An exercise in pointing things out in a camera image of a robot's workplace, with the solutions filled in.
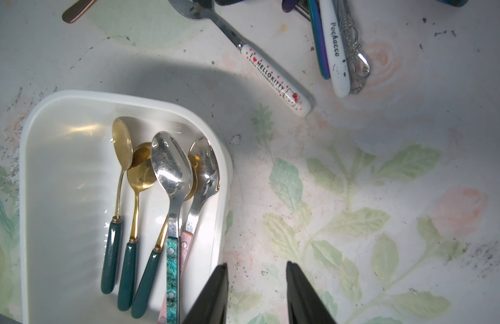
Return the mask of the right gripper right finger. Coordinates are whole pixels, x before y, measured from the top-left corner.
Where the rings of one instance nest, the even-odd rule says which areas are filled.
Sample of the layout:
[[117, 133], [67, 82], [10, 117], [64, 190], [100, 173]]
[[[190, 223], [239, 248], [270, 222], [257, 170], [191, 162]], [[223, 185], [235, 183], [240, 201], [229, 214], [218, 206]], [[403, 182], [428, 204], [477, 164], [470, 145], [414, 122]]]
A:
[[286, 283], [289, 323], [336, 324], [297, 263], [287, 262]]

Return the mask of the steel spoon pink handle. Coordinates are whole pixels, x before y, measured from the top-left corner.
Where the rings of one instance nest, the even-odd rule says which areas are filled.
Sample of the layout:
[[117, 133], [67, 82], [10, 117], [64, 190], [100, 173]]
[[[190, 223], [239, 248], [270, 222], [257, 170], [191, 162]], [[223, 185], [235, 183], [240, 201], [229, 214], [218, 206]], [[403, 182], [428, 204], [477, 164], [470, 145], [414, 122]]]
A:
[[179, 276], [189, 258], [200, 213], [206, 201], [220, 189], [220, 172], [214, 150], [205, 136], [197, 139], [189, 150], [193, 168], [192, 205], [185, 217], [185, 230], [180, 240], [173, 240], [166, 247], [166, 295], [158, 323], [179, 322]]

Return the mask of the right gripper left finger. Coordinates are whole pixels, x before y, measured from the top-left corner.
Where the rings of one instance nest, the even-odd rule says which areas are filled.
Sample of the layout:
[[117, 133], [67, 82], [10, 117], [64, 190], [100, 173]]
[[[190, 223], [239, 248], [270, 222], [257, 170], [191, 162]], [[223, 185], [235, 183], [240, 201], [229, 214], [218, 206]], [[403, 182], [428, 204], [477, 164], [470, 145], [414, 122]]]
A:
[[226, 323], [228, 291], [228, 267], [224, 263], [215, 268], [183, 323]]

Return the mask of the gold spoon green handle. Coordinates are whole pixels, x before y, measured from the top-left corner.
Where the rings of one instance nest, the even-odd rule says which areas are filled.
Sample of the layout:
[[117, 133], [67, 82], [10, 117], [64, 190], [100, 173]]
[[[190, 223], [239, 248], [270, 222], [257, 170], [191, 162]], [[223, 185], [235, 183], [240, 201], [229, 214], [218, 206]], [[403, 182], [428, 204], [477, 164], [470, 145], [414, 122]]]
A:
[[119, 261], [119, 246], [122, 233], [122, 218], [120, 216], [120, 198], [125, 172], [133, 162], [133, 144], [129, 129], [125, 122], [116, 118], [112, 125], [112, 140], [116, 157], [120, 163], [120, 176], [116, 192], [114, 216], [108, 228], [108, 237], [101, 276], [101, 292], [110, 294], [114, 290]]
[[[161, 234], [166, 234], [167, 227], [168, 225], [166, 219], [166, 222], [162, 226], [158, 238], [160, 237]], [[151, 291], [153, 289], [160, 260], [162, 258], [162, 251], [166, 251], [165, 241], [158, 242], [157, 239], [156, 245], [153, 251], [151, 252], [141, 282], [135, 294], [135, 300], [133, 302], [131, 315], [136, 319], [142, 317], [142, 315], [144, 315], [147, 310], [147, 305], [149, 303]]]
[[123, 268], [119, 284], [117, 306], [120, 311], [131, 308], [135, 293], [137, 271], [137, 247], [139, 241], [139, 195], [144, 190], [151, 188], [156, 177], [151, 169], [151, 143], [139, 145], [133, 153], [133, 165], [127, 172], [127, 179], [134, 191], [134, 213], [126, 245]]

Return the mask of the steel spoon green marbled handle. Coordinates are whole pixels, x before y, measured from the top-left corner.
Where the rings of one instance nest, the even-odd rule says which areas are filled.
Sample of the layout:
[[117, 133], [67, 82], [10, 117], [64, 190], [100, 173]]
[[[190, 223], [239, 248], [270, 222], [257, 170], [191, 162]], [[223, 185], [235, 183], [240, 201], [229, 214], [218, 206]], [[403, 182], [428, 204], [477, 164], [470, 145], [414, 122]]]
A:
[[178, 142], [165, 131], [158, 132], [151, 142], [151, 164], [158, 182], [170, 203], [166, 216], [167, 232], [158, 242], [166, 247], [166, 323], [178, 323], [180, 317], [180, 211], [193, 185], [193, 171]]

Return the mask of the white plastic storage box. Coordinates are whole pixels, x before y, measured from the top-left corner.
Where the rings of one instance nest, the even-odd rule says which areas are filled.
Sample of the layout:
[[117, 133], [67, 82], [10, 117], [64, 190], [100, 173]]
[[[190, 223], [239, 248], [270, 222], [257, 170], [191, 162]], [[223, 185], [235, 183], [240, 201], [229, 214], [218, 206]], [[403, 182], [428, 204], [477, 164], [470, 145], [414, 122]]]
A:
[[24, 323], [132, 323], [116, 292], [100, 289], [108, 227], [120, 166], [112, 124], [122, 118], [135, 144], [166, 131], [188, 151], [210, 142], [220, 190], [200, 215], [181, 279], [181, 318], [193, 308], [222, 261], [233, 175], [228, 149], [192, 111], [122, 94], [64, 90], [43, 99], [29, 116], [20, 152], [20, 242]]

